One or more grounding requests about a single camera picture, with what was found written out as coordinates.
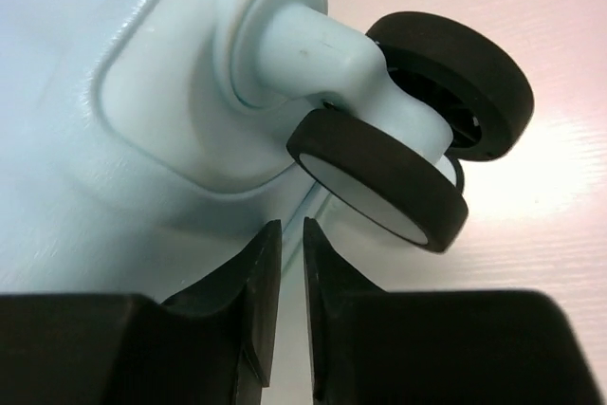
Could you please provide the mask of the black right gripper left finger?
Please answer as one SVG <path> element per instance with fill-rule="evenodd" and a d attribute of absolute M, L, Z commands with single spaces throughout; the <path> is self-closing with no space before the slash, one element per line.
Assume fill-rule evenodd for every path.
<path fill-rule="evenodd" d="M 282 226 L 162 303 L 138 294 L 1 298 L 5 404 L 257 404 L 268 386 Z"/>

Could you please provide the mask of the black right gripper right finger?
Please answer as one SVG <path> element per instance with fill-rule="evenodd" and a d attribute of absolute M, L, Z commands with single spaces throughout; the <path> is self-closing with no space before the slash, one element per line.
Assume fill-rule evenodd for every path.
<path fill-rule="evenodd" d="M 535 290 L 389 292 L 303 223 L 317 404 L 599 404 L 561 308 Z"/>

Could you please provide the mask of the light blue hard-shell suitcase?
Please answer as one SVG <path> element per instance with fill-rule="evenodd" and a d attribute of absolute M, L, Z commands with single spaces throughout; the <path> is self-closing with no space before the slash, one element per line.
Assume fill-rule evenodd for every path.
<path fill-rule="evenodd" d="M 1 0 L 1 291 L 165 298 L 333 194 L 422 249 L 534 110 L 483 34 L 328 0 Z"/>

